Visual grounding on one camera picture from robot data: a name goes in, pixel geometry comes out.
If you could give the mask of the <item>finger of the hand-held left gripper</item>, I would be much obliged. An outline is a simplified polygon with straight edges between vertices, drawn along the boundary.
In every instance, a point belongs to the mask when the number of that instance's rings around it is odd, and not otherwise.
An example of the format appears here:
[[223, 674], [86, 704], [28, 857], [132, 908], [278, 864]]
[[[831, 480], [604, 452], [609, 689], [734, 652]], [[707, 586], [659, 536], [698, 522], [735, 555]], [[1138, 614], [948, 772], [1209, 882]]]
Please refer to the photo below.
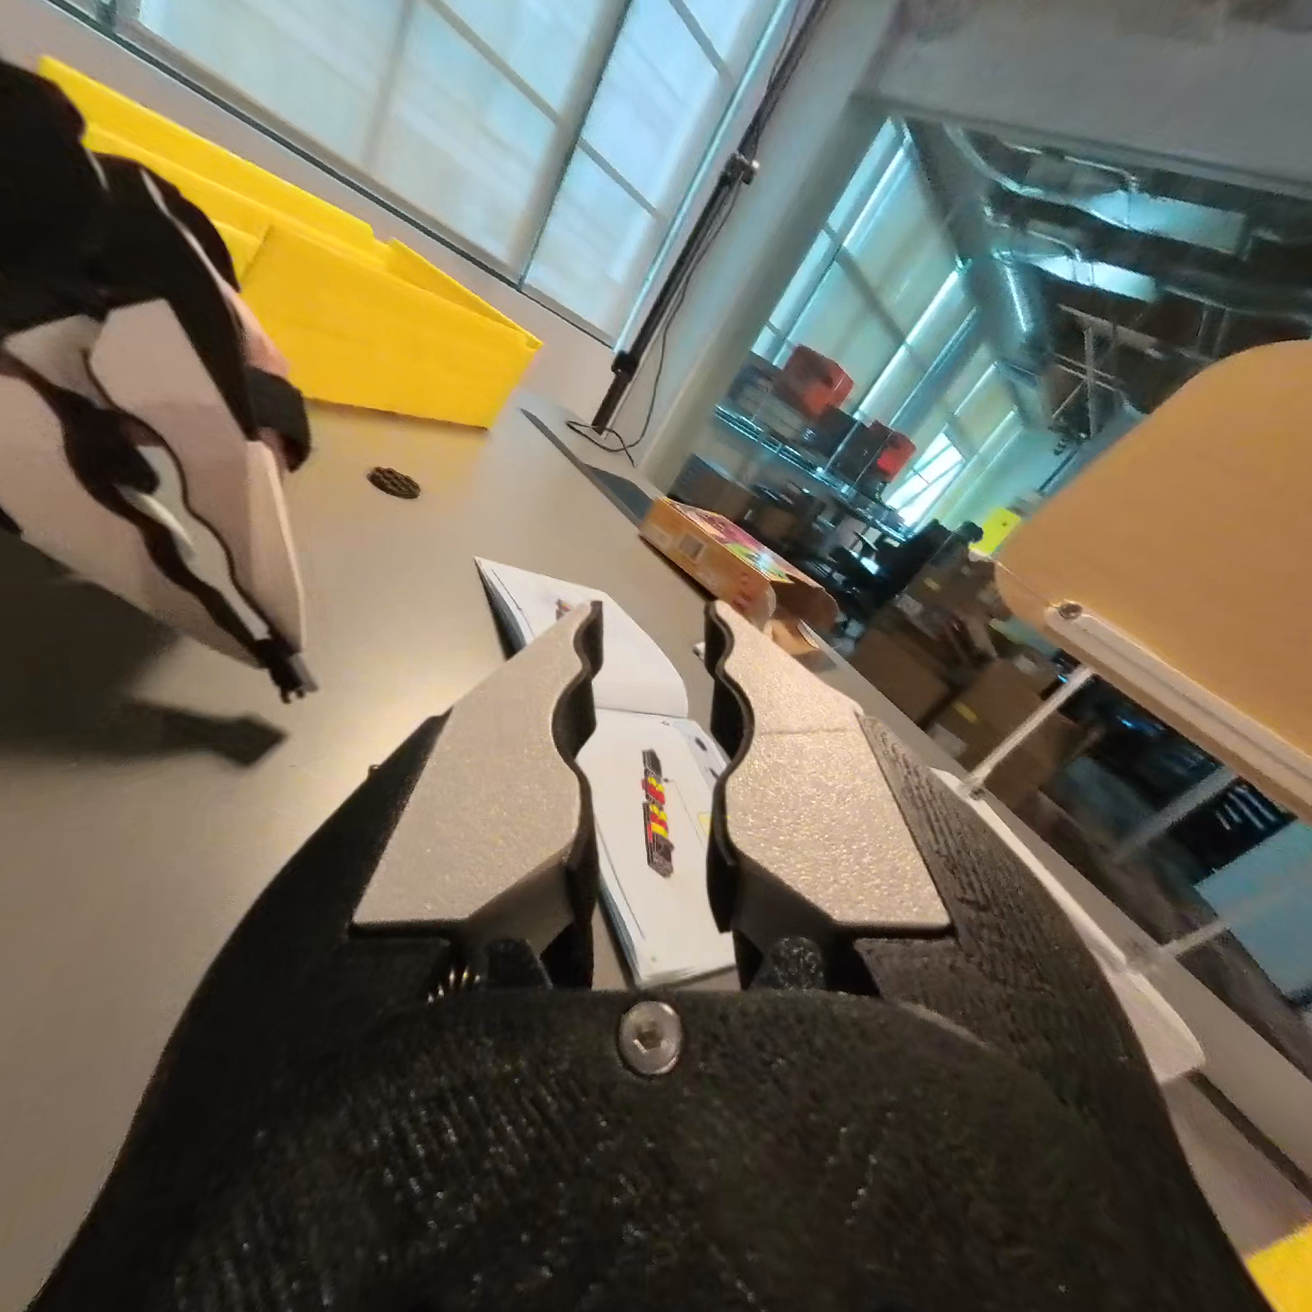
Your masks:
[[143, 433], [151, 494], [118, 488], [150, 555], [284, 702], [315, 691], [301, 563], [273, 452], [246, 438], [164, 301], [107, 313], [87, 372], [115, 418]]
[[248, 668], [256, 633], [206, 577], [221, 549], [184, 527], [171, 457], [120, 416], [3, 357], [3, 522], [17, 538], [161, 625]]

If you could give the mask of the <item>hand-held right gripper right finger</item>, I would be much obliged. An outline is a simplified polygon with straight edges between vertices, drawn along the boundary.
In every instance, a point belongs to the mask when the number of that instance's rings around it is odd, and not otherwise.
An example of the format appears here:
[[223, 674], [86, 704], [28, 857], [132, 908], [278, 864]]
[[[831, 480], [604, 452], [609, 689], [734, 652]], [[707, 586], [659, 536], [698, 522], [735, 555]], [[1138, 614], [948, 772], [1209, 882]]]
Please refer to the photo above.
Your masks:
[[724, 602], [704, 618], [715, 783], [707, 897], [745, 991], [804, 941], [823, 983], [862, 991], [859, 946], [945, 941], [952, 919], [859, 704]]

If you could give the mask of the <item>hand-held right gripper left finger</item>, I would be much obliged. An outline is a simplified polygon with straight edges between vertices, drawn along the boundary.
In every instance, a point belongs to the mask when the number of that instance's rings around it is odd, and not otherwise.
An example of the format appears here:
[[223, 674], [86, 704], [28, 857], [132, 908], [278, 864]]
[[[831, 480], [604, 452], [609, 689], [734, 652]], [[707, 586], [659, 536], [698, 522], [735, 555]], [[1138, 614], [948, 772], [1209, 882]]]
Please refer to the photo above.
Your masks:
[[440, 721], [357, 903], [365, 936], [435, 936], [465, 960], [521, 941], [567, 989], [595, 982], [599, 602], [574, 605]]

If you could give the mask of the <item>open lego instruction booklet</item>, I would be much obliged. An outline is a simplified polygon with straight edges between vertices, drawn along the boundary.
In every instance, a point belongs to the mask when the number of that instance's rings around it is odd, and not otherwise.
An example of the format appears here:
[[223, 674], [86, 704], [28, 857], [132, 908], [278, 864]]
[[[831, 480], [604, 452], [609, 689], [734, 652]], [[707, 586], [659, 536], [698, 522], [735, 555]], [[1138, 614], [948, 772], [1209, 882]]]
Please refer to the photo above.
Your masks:
[[728, 761], [713, 735], [692, 721], [674, 666], [603, 593], [489, 560], [474, 565], [510, 652], [567, 613], [601, 607], [595, 730], [579, 752], [601, 903], [637, 986], [726, 974], [732, 942], [710, 911], [707, 857], [713, 789]]

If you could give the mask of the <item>orange lego box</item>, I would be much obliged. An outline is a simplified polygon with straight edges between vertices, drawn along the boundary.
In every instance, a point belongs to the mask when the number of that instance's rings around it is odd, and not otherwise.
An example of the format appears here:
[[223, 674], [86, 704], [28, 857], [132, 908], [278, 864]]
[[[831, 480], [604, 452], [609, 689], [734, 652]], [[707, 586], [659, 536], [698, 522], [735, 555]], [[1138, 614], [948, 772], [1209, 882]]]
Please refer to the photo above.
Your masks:
[[724, 516], [656, 499], [638, 536], [712, 599], [756, 629], [770, 621], [832, 632], [840, 610], [829, 593]]

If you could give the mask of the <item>person's left hand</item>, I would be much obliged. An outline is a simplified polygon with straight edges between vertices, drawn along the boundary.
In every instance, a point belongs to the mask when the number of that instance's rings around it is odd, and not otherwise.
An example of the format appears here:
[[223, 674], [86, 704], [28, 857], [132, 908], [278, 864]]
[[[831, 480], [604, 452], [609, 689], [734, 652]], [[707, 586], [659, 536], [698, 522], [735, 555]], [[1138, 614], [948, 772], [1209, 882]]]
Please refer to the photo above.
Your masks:
[[262, 380], [290, 385], [290, 371], [284, 354], [275, 346], [264, 326], [237, 290], [223, 288], [223, 294], [240, 329], [245, 365]]

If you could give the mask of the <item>pile of cardboard boxes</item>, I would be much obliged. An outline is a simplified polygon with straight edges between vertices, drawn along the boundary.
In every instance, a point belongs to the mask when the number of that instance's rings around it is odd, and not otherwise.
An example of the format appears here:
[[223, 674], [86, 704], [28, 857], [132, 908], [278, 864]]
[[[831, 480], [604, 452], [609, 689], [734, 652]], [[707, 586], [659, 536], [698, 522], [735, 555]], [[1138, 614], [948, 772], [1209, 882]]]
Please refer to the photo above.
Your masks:
[[1057, 666], [1002, 632], [991, 560], [923, 571], [879, 610], [848, 661], [962, 768], [982, 763], [1060, 688]]

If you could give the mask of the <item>large frosted window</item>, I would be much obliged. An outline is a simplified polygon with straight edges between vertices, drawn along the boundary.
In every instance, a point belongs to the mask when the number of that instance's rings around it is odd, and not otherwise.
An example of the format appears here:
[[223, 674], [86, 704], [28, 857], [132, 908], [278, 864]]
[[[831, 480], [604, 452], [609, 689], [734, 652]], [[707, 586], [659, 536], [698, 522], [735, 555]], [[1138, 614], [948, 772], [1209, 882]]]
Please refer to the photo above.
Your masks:
[[777, 363], [796, 346], [832, 357], [856, 380], [860, 418], [910, 436], [917, 454], [890, 490], [910, 527], [1023, 432], [970, 272], [909, 127], [885, 121], [751, 349]]
[[617, 344], [796, 4], [70, 8]]

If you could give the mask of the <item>metal storage shelf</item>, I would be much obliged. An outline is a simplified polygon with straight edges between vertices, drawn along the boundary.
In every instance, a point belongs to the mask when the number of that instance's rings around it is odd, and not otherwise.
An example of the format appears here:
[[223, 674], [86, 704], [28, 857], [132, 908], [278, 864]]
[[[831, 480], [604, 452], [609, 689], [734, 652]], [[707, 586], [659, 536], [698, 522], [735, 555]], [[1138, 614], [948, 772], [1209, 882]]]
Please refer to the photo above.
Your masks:
[[867, 425], [870, 422], [888, 424], [860, 418], [856, 380], [832, 357], [831, 360], [852, 380], [848, 399], [842, 407], [824, 411], [818, 419], [807, 419], [795, 411], [777, 386], [779, 372], [793, 349], [785, 352], [781, 363], [756, 352], [746, 354], [724, 399], [717, 405], [715, 416], [777, 465], [798, 471], [809, 486], [837, 496], [843, 505], [854, 507], [860, 518], [882, 532], [898, 540], [909, 538], [910, 530], [904, 516], [892, 508], [890, 494], [892, 485], [912, 461], [892, 483], [882, 483], [867, 472], [871, 463], [871, 438]]

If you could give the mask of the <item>black stand pole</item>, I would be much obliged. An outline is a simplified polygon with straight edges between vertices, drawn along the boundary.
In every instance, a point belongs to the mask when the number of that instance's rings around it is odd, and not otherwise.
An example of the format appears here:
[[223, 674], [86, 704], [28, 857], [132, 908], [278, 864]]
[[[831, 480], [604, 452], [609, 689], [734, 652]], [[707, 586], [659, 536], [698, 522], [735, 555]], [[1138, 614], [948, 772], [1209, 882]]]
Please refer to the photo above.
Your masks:
[[612, 377], [592, 421], [584, 427], [585, 436], [613, 433], [612, 424], [646, 357], [654, 352], [659, 363], [649, 385], [645, 427], [640, 430], [640, 438], [646, 436], [660, 391], [670, 330], [735, 204], [760, 172], [765, 130], [827, 10], [827, 2], [779, 4], [767, 23], [762, 48], [751, 57], [740, 90], [731, 96], [709, 154], [693, 174], [692, 190], [617, 340]]

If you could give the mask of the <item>silver ventilation duct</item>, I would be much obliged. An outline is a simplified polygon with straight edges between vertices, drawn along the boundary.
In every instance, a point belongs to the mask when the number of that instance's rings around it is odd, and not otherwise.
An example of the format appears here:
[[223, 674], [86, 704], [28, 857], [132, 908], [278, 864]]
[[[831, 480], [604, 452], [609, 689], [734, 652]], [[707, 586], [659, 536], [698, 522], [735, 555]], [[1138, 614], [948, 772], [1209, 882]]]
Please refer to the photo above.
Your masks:
[[1035, 272], [1004, 252], [987, 249], [973, 263], [973, 286], [995, 361], [1024, 418], [1037, 424], [1046, 416], [1048, 333]]

